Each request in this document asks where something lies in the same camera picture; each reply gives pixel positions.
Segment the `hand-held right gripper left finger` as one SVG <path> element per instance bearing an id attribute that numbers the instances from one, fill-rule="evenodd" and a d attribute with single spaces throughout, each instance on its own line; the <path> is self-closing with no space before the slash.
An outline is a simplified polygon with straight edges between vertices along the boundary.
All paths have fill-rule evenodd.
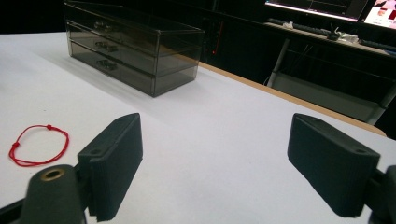
<path id="1" fill-rule="evenodd" d="M 98 222 L 109 221 L 118 213 L 142 159 L 138 113 L 113 120 L 78 153 L 84 202 Z"/>

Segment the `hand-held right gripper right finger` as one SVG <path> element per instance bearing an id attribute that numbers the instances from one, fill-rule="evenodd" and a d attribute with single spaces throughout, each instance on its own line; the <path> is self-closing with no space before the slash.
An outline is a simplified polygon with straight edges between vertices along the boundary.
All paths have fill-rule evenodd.
<path id="1" fill-rule="evenodd" d="M 294 114 L 287 155 L 327 205 L 340 217 L 357 217 L 366 185 L 380 155 L 327 122 Z"/>

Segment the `smoky clear acrylic drawer organizer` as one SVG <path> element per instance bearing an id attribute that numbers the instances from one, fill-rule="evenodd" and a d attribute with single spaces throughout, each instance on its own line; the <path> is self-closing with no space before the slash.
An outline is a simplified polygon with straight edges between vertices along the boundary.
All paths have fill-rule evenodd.
<path id="1" fill-rule="evenodd" d="M 122 6 L 64 0 L 71 57 L 152 97 L 196 78 L 205 32 Z"/>

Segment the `grey lower desk shelf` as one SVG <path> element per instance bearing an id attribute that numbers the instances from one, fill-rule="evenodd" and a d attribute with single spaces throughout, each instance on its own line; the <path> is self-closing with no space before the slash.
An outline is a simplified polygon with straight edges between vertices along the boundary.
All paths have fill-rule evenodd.
<path id="1" fill-rule="evenodd" d="M 267 86 L 371 125 L 376 124 L 396 97 L 396 84 L 379 103 L 374 103 L 281 72 L 273 72 Z"/>

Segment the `white metal desk leg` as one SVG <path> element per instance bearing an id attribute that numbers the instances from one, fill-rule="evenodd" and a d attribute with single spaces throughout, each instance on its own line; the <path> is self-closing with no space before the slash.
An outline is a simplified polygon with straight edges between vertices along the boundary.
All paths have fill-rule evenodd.
<path id="1" fill-rule="evenodd" d="M 274 68 L 272 70 L 271 76 L 269 76 L 269 79 L 268 79 L 268 82 L 267 82 L 267 87 L 270 87 L 270 88 L 273 87 L 273 83 L 276 80 L 276 76 L 278 74 L 278 70 L 280 68 L 280 65 L 282 64 L 282 61 L 283 61 L 284 57 L 285 57 L 285 54 L 286 54 L 287 49 L 289 47 L 289 44 L 290 44 L 290 40 L 288 38 L 286 38 L 284 40 L 282 49 L 281 49 L 281 51 L 278 54 L 278 57 L 277 57 L 277 60 L 276 60 L 276 64 L 275 64 L 275 66 L 274 66 Z"/>

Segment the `wooden background desk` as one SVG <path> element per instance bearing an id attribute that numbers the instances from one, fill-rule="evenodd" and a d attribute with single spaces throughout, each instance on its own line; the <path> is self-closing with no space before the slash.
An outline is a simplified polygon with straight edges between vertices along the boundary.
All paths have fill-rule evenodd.
<path id="1" fill-rule="evenodd" d="M 360 55 L 368 55 L 369 57 L 389 58 L 390 60 L 396 60 L 396 51 L 388 49 L 377 49 L 370 46 L 361 45 L 360 42 L 350 43 L 348 41 L 337 39 L 330 40 L 328 36 L 312 34 L 305 31 L 287 29 L 281 25 L 265 22 L 263 27 L 276 35 L 284 35 L 286 38 L 299 39 L 301 41 L 307 41 L 312 44 L 318 44 L 326 48 L 349 50 L 351 52 L 357 52 Z"/>

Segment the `black keyboard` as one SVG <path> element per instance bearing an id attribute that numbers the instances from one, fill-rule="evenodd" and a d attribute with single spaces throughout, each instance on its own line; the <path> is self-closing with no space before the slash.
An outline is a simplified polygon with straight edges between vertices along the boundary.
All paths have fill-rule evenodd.
<path id="1" fill-rule="evenodd" d="M 282 20 L 270 18 L 270 19 L 267 20 L 267 22 L 282 26 L 282 24 L 284 22 L 289 22 L 289 21 L 282 21 Z M 294 26 L 295 30 L 305 31 L 305 32 L 309 32 L 309 33 L 317 34 L 317 35 L 327 36 L 327 35 L 329 35 L 331 33 L 328 30 L 319 29 L 319 28 L 313 28 L 313 27 L 309 27 L 309 26 L 305 26 L 305 25 L 301 25 L 301 24 L 297 24 L 297 23 L 293 23 L 293 26 Z"/>

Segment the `dark device with red light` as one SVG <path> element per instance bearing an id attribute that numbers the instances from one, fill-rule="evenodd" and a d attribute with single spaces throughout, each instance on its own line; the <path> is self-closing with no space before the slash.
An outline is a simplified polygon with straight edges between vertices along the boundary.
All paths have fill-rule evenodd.
<path id="1" fill-rule="evenodd" d="M 203 30 L 205 37 L 203 42 L 202 61 L 207 63 L 217 56 L 220 40 L 223 33 L 224 21 L 204 18 Z"/>

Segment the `computer monitor with pink picture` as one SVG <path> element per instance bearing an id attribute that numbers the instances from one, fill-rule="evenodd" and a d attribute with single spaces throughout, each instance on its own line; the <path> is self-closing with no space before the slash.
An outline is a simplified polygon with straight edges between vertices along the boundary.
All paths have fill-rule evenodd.
<path id="1" fill-rule="evenodd" d="M 396 0 L 375 0 L 363 22 L 396 30 Z"/>

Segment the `wide computer monitor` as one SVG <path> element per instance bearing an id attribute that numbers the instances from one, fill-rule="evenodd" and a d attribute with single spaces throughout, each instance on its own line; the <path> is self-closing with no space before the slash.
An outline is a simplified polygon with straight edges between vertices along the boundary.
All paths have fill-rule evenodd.
<path id="1" fill-rule="evenodd" d="M 265 0 L 268 7 L 279 7 L 307 14 L 357 21 L 369 0 Z"/>

